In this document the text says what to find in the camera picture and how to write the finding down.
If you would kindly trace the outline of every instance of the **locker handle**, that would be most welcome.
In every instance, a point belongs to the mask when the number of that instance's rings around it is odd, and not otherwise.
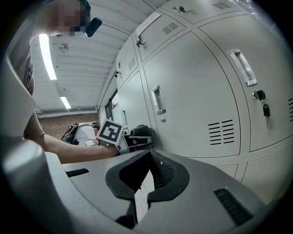
[[[154,101],[157,115],[166,113],[165,103],[159,85],[152,89],[152,99]]]
[[[122,112],[123,112],[123,114],[124,114],[125,125],[127,125],[128,122],[127,122],[127,118],[126,118],[126,112],[125,112],[125,109],[123,109]]]
[[[253,73],[251,66],[247,62],[243,53],[239,49],[233,49],[229,53],[244,77],[246,86],[249,87],[258,84],[255,74]]]

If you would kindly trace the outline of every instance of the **brick wall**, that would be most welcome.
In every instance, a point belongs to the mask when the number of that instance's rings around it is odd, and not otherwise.
[[[86,114],[86,115],[73,115],[62,116],[54,118],[41,118],[39,122],[43,127],[46,134],[61,139],[68,127],[72,124],[80,122],[92,122],[96,121],[99,124],[98,114]]]

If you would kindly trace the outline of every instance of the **black bag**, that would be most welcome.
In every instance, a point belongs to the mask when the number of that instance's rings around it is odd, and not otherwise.
[[[75,136],[77,129],[78,129],[78,123],[75,122],[67,129],[67,131],[65,132],[65,134],[61,138],[61,141],[64,141],[68,144],[78,145],[79,141],[74,139],[74,136]]]

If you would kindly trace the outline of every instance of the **fluorescent light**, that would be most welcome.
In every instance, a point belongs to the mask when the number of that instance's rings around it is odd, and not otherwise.
[[[60,97],[61,98],[61,101],[63,102],[64,106],[67,108],[67,109],[71,109],[71,106],[69,105],[66,97]]]
[[[54,71],[54,67],[53,67],[52,59],[51,59],[51,53],[50,53],[49,37],[47,36],[47,34],[41,34],[39,35],[38,38],[40,40],[42,57],[43,57],[43,61],[44,61],[48,76],[50,80],[56,80],[57,77]]]

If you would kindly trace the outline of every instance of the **shirt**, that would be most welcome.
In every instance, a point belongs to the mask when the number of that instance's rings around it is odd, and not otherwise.
[[[33,77],[33,64],[31,63],[31,45],[30,41],[34,29],[34,17],[27,18],[20,28],[20,36],[10,50],[9,59],[18,75],[19,79],[26,87],[27,91],[33,97],[34,90],[34,77]],[[33,113],[24,131],[24,138],[36,140],[44,135],[40,123],[38,122],[36,112]]]
[[[87,140],[95,139],[95,131],[92,126],[80,126],[75,132],[74,138],[79,141],[78,145],[85,146]]]

